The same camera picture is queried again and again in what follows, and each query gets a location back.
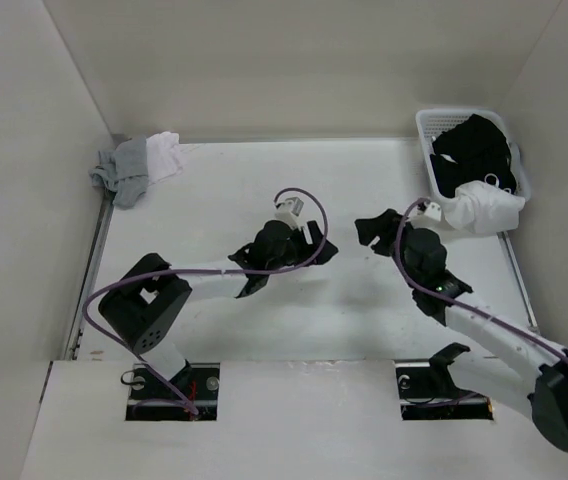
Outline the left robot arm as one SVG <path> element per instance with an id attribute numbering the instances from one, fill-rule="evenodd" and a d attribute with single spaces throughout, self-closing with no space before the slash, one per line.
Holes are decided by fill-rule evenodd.
<path id="1" fill-rule="evenodd" d="M 323 237 L 317 222 L 301 227 L 295 222 L 272 219 L 253 241 L 220 265 L 225 272 L 239 269 L 239 274 L 222 276 L 199 269 L 195 274 L 163 276 L 161 273 L 170 270 L 171 265 L 159 254 L 149 253 L 125 277 L 155 275 L 106 293 L 98 311 L 126 347 L 156 371 L 153 383 L 162 396 L 176 400 L 192 381 L 192 367 L 167 336 L 188 302 L 243 299 L 267 285 L 271 270 L 324 265 L 338 252 L 338 247 Z"/>

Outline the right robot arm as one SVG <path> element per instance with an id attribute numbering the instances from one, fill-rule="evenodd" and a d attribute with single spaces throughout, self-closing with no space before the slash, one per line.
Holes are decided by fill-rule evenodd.
<path id="1" fill-rule="evenodd" d="M 355 222 L 358 241 L 391 258 L 417 308 L 491 353 L 482 359 L 453 343 L 434 354 L 428 384 L 437 394 L 472 391 L 530 420 L 542 437 L 568 453 L 568 347 L 499 318 L 446 267 L 438 234 L 413 227 L 393 209 Z"/>

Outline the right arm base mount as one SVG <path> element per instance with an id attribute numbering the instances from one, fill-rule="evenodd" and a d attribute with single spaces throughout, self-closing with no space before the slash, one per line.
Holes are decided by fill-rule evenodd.
<path id="1" fill-rule="evenodd" d="M 476 392 L 458 388 L 449 367 L 470 351 L 452 343 L 425 360 L 395 364 L 395 375 L 404 421 L 487 420 L 492 421 L 491 401 Z"/>

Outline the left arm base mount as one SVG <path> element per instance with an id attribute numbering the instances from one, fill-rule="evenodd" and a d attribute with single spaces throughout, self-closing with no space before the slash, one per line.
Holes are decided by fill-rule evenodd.
<path id="1" fill-rule="evenodd" d="M 125 371 L 120 383 L 128 388 L 127 421 L 197 422 L 216 421 L 220 392 L 220 364 L 196 363 L 178 382 L 178 389 L 194 404 L 198 414 L 182 405 L 181 398 L 168 389 L 141 364 Z"/>

